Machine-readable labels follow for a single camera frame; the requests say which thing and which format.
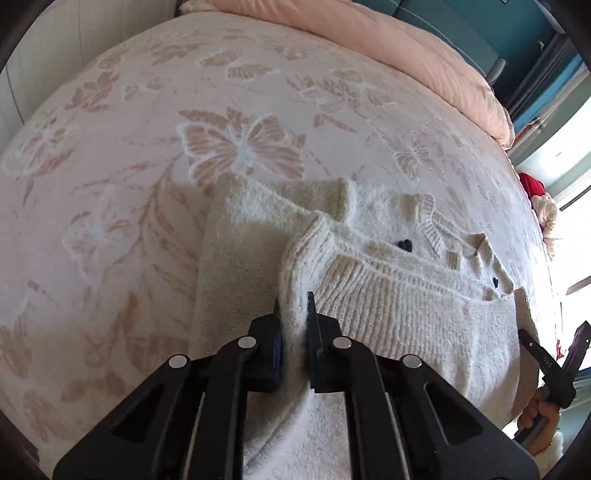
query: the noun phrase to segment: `black button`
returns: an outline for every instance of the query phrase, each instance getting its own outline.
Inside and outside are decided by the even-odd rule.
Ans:
[[[409,253],[413,251],[413,243],[408,238],[406,240],[400,240],[398,242],[398,247]]]

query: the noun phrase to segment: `knit fabric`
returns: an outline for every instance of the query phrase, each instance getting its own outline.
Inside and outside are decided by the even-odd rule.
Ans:
[[[321,210],[334,220],[373,239],[395,245],[411,239],[413,254],[458,270],[511,293],[514,285],[486,235],[464,232],[434,210],[427,194],[399,194],[383,185],[351,180],[278,181],[266,184],[307,210]]]
[[[431,196],[369,189],[344,180],[267,188],[234,174],[216,186],[189,354],[211,355],[244,335],[253,318],[272,311],[276,296],[281,306],[284,383],[274,395],[249,395],[245,473],[253,478],[348,475],[341,396],[314,395],[303,374],[308,290],[321,313],[342,321],[344,334],[378,355],[422,356],[499,426],[537,386],[537,365],[524,363],[517,343],[518,327],[536,335],[525,292],[495,289],[462,249],[458,270],[450,268],[453,255],[436,254],[431,231],[444,244],[471,239],[440,221]],[[318,208],[328,215],[310,212]],[[413,253],[391,243],[401,238],[413,240]]]

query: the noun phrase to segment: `ribbed cuff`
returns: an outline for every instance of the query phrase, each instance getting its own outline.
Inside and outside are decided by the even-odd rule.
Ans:
[[[556,462],[560,460],[560,457],[562,457],[562,448],[562,433],[556,432],[552,439],[552,443],[550,443],[548,448],[534,457],[534,462],[540,471],[540,478],[543,478],[548,472],[550,472],[552,467],[556,465]]]

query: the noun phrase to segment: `window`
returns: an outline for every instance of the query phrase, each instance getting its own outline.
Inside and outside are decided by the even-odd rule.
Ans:
[[[564,245],[559,253],[564,284],[568,286],[562,301],[563,336],[561,345],[568,348],[574,332],[585,320],[591,322],[591,188],[568,202],[560,223]],[[591,367],[591,354],[581,369]]]

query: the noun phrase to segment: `bed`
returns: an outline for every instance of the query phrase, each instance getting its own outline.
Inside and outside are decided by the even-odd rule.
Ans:
[[[487,234],[546,348],[542,236],[498,139],[411,76],[325,38],[225,12],[99,56],[0,159],[0,410],[57,461],[188,349],[219,175],[375,181],[431,193]]]

